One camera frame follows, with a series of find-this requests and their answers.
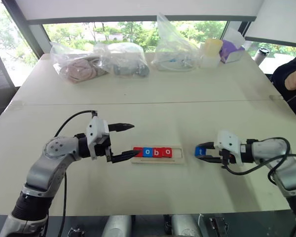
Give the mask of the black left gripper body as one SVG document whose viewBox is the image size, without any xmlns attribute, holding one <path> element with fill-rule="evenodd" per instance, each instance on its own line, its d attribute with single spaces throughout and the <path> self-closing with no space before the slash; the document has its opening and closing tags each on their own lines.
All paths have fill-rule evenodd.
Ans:
<svg viewBox="0 0 296 237">
<path fill-rule="evenodd" d="M 113 153 L 111 151 L 111 139 L 110 136 L 106 136 L 102 143 L 94 146 L 95 156 L 106 157 L 107 162 L 112 162 Z"/>
</svg>

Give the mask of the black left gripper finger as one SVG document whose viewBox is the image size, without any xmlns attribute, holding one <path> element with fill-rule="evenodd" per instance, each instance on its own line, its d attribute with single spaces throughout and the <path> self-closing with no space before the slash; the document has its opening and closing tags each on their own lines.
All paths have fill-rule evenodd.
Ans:
<svg viewBox="0 0 296 237">
<path fill-rule="evenodd" d="M 141 152 L 141 150 L 129 150 L 129 151 L 122 152 L 121 154 L 116 155 L 116 156 L 113 155 L 111 157 L 111 162 L 117 163 L 117 162 L 129 160 L 132 157 L 135 157 L 136 155 L 138 155 L 140 152 Z"/>
<path fill-rule="evenodd" d="M 126 131 L 128 129 L 134 128 L 135 126 L 129 123 L 113 123 L 109 124 L 109 132 L 115 131 L 115 132 L 121 132 Z"/>
</svg>

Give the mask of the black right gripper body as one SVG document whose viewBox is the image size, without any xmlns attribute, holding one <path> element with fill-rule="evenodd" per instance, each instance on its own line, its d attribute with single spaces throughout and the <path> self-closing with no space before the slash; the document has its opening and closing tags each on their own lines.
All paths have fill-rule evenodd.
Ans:
<svg viewBox="0 0 296 237">
<path fill-rule="evenodd" d="M 226 149 L 222 149 L 219 151 L 220 156 L 222 157 L 222 164 L 228 165 L 228 164 L 236 164 L 236 158 L 233 154 L 230 153 L 230 151 Z"/>
</svg>

